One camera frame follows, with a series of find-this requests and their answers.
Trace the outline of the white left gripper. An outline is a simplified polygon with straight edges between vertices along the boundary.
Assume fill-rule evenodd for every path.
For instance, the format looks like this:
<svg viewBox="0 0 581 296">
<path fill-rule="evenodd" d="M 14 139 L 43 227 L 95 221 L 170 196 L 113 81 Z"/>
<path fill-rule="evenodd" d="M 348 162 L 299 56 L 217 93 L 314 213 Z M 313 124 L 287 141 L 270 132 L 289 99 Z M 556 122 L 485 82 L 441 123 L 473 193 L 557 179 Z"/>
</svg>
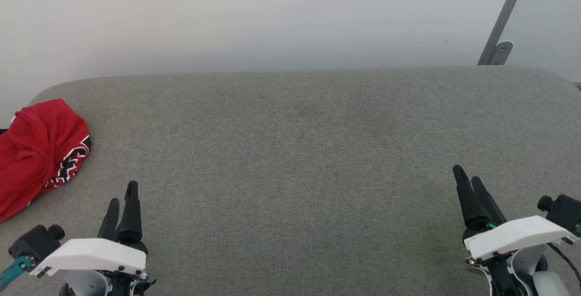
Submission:
<svg viewBox="0 0 581 296">
<path fill-rule="evenodd" d="M 113 198 L 98 238 L 70 239 L 33 267 L 30 275 L 66 271 L 61 296 L 143 296 L 156 280 L 145 271 L 148 249 L 142 241 L 137 181 L 128 183 L 124 201 L 119 224 L 120 201 Z"/>
</svg>

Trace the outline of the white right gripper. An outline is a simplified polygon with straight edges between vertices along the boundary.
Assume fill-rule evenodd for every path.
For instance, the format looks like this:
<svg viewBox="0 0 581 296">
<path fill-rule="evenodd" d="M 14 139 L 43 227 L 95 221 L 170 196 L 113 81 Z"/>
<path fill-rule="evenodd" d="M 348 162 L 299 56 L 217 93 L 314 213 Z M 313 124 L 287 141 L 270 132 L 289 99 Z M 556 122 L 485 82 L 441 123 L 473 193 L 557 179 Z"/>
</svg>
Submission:
<svg viewBox="0 0 581 296">
<path fill-rule="evenodd" d="M 459 165 L 453 166 L 457 195 L 467 230 L 481 231 L 488 228 L 490 220 L 498 226 L 463 241 L 474 260 L 488 260 L 496 254 L 504 255 L 527 247 L 563 238 L 575 243 L 577 236 L 541 216 L 530 216 L 508 221 L 484 186 L 480 177 L 470 178 Z"/>
</svg>

